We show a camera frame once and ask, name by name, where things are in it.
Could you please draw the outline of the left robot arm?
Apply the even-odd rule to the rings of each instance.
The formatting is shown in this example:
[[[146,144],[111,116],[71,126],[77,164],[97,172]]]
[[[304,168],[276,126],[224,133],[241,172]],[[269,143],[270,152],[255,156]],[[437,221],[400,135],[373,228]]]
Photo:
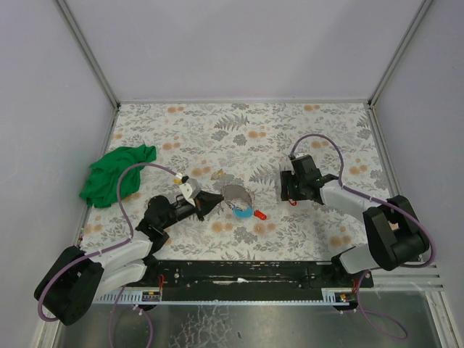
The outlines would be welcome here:
[[[66,326],[77,322],[96,298],[144,277],[149,258],[169,239],[167,228],[191,216],[203,220],[223,200],[222,194],[206,191],[200,191],[191,202],[181,195],[174,202],[154,196],[125,239],[93,252],[69,246],[33,293],[39,318]]]

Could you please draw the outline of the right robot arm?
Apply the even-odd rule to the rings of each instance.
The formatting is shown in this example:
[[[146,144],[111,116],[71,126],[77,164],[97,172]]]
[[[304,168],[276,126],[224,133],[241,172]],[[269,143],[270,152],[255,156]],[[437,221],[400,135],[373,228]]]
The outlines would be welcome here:
[[[430,249],[429,238],[405,197],[382,201],[356,193],[341,185],[338,176],[323,175],[310,155],[290,157],[279,169],[281,200],[333,207],[364,224],[367,242],[335,256],[346,273],[374,268],[391,271]]]

